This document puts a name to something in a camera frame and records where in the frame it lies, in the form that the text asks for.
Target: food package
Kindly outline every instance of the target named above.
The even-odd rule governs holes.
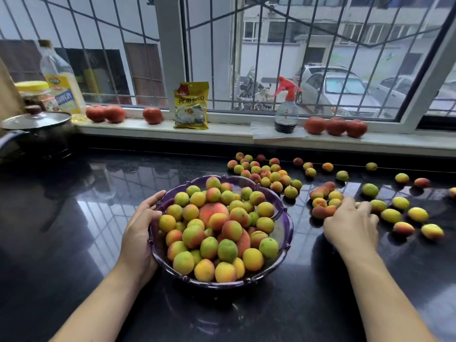
[[[182,82],[174,90],[176,117],[174,128],[208,129],[209,82]]]

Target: person's left hand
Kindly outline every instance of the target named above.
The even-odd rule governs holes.
[[[122,246],[115,269],[127,276],[141,289],[157,270],[157,263],[149,247],[149,224],[160,218],[162,213],[154,211],[155,204],[162,199],[162,190],[143,201],[127,224],[122,236]]]

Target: spray bottle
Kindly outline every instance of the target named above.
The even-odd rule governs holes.
[[[292,133],[298,123],[299,110],[295,102],[295,89],[302,90],[291,80],[279,77],[279,88],[274,97],[284,90],[288,91],[283,102],[275,113],[275,130],[281,133]]]

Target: window sill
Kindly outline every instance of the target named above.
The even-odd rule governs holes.
[[[279,147],[378,152],[403,155],[456,157],[456,133],[415,131],[412,134],[369,132],[361,139],[328,134],[307,138],[253,139],[250,126],[210,123],[209,129],[174,129],[174,121],[149,125],[143,119],[125,119],[120,124],[76,120],[82,134],[115,137],[157,138],[212,143],[264,144]]]

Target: glass bowl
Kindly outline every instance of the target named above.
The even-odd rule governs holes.
[[[172,262],[167,257],[165,235],[164,233],[159,232],[157,221],[153,221],[149,226],[149,244],[151,246],[152,254],[157,263],[160,264],[171,275],[182,281],[196,285],[197,287],[211,289],[229,289],[255,283],[278,268],[278,266],[285,259],[291,245],[291,240],[293,238],[293,221],[287,213],[287,207],[283,205],[281,199],[276,193],[272,192],[268,188],[260,186],[260,184],[255,184],[252,180],[242,176],[208,175],[197,178],[193,181],[187,181],[185,185],[177,186],[174,189],[168,191],[163,196],[162,200],[157,203],[156,210],[165,213],[166,209],[174,203],[174,196],[179,192],[185,192],[187,187],[191,185],[196,185],[201,190],[205,190],[206,180],[212,176],[217,177],[220,180],[220,183],[231,183],[234,193],[240,194],[243,187],[250,187],[252,190],[259,190],[264,193],[266,201],[270,202],[275,208],[274,216],[272,217],[273,221],[275,222],[275,227],[274,231],[271,233],[271,237],[279,243],[280,250],[278,257],[276,259],[265,259],[265,264],[259,272],[253,273],[246,270],[245,276],[236,282],[201,282],[191,275],[181,275],[172,268]]]

